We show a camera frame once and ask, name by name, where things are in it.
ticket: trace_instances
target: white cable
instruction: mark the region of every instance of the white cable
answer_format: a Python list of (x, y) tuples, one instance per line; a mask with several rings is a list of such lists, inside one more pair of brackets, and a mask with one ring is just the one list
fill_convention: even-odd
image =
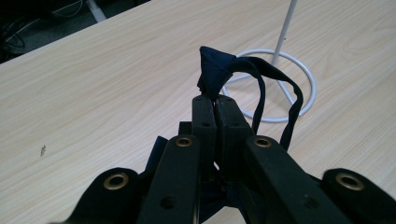
[[(253, 53), (269, 53), (269, 54), (274, 54), (275, 51), (273, 49), (250, 49), (247, 51), (244, 51), (240, 54), (237, 54), (236, 57), (242, 57), (244, 55), (249, 55), (249, 54), (253, 54)], [(305, 114), (313, 105), (313, 103), (315, 102), (315, 98), (317, 96), (317, 85), (314, 79), (314, 76), (312, 75), (312, 73), (308, 70), (308, 68), (301, 63), (299, 60), (297, 60), (296, 58), (294, 58), (293, 56), (285, 53), (285, 52), (279, 52), (279, 56), (284, 57), (286, 59), (289, 59), (290, 61), (292, 61), (293, 63), (297, 64), (306, 74), (306, 76), (309, 79), (309, 82), (311, 83), (311, 95), (309, 97), (308, 102), (306, 103), (306, 105), (301, 109), (299, 115), (302, 116), (303, 114)], [(226, 84), (228, 83), (232, 83), (241, 79), (245, 79), (247, 77), (250, 77), (249, 74), (244, 74), (241, 77), (236, 77), (236, 78), (231, 78)], [(224, 85), (221, 89), (222, 93), (226, 96), (230, 96), (230, 94), (227, 91), (226, 86)], [(247, 112), (245, 109), (242, 109), (242, 114), (244, 114), (246, 117), (253, 119), (253, 114)], [(287, 122), (289, 121), (289, 117), (283, 117), (283, 118), (266, 118), (266, 117), (262, 117), (262, 122), (269, 122), (269, 123), (279, 123), (279, 122)]]
[(15, 34), (13, 34), (12, 36), (10, 36), (9, 38), (6, 39), (6, 42), (8, 42), (10, 39), (12, 39), (15, 35), (17, 35), (18, 33), (20, 33), (22, 30), (26, 29), (28, 26), (32, 25), (33, 23), (39, 21), (39, 19), (35, 19), (34, 21), (31, 21), (29, 23), (27, 23), (26, 25), (24, 25), (21, 29), (19, 29), (17, 32), (15, 32)]
[[(73, 12), (72, 14), (70, 14), (70, 15), (62, 15), (62, 14), (59, 14), (59, 13), (58, 13), (59, 11), (64, 10), (64, 9), (67, 8), (67, 7), (72, 7), (73, 5), (78, 4), (78, 3), (79, 3), (78, 9), (77, 9), (75, 12)], [(81, 11), (81, 9), (82, 9), (82, 0), (79, 0), (79, 1), (77, 1), (77, 2), (75, 2), (75, 3), (72, 3), (72, 4), (70, 4), (70, 5), (67, 5), (67, 6), (65, 6), (65, 7), (61, 7), (61, 8), (59, 8), (59, 9), (56, 9), (55, 11), (52, 11), (51, 13), (52, 13), (53, 15), (56, 15), (56, 16), (59, 16), (59, 17), (70, 18), (70, 17), (76, 16), (76, 15)]]

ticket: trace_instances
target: floor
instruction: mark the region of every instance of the floor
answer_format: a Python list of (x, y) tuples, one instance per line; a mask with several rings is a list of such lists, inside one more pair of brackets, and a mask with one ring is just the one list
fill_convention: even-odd
[[(96, 0), (96, 3), (103, 10), (105, 16), (111, 18), (147, 1)], [(0, 60), (0, 63), (96, 24), (85, 0), (72, 1), (71, 4), (52, 11), (52, 15), (46, 20), (31, 19), (26, 21), (12, 38), (7, 39), (7, 52), (10, 54)]]

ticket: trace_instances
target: light wood grain surface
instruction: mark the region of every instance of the light wood grain surface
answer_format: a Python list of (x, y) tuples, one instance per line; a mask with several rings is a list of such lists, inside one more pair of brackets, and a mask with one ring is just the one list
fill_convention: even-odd
[[(153, 0), (0, 65), (0, 222), (65, 220), (103, 171), (142, 172), (157, 135), (191, 120), (199, 47), (274, 49), (289, 1)], [(396, 197), (396, 2), (299, 1), (283, 51), (318, 83), (290, 155), (309, 173), (344, 167)], [(258, 55), (270, 59), (269, 55)], [(279, 68), (302, 86), (294, 64)], [(267, 116), (289, 103), (267, 82)], [(229, 85), (253, 109), (254, 80)], [(262, 124), (279, 139), (285, 124)], [(243, 223), (225, 209), (208, 223)]]

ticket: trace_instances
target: screw hole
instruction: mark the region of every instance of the screw hole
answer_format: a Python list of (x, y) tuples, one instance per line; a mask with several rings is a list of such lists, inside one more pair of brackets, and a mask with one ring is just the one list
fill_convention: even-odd
[(335, 180), (347, 189), (362, 190), (364, 184), (354, 175), (340, 173), (335, 177)]
[(129, 178), (125, 173), (118, 173), (109, 176), (105, 182), (104, 186), (106, 189), (114, 190), (114, 189), (122, 189), (128, 183)]
[(192, 145), (192, 140), (187, 137), (181, 137), (176, 140), (176, 145), (178, 147), (189, 147)]
[(254, 143), (258, 147), (270, 147), (272, 145), (271, 141), (266, 138), (256, 138)]

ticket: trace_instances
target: black fabric strap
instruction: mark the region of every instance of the black fabric strap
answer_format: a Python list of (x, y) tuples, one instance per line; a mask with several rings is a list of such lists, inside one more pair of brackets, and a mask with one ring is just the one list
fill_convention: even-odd
[(289, 148), (294, 124), (297, 121), (301, 107), (303, 106), (303, 93), (297, 84), (280, 70), (257, 57), (239, 57), (218, 51), (209, 47), (201, 47), (201, 69), (202, 74), (198, 81), (198, 87), (202, 94), (215, 101), (224, 84), (230, 79), (234, 72), (249, 73), (257, 78), (260, 87), (260, 100), (253, 115), (252, 130), (255, 134), (259, 130), (262, 112), (265, 104), (265, 83), (262, 76), (276, 80), (286, 81), (292, 87), (297, 100), (289, 110), (289, 123), (282, 133), (279, 144), (286, 150)]

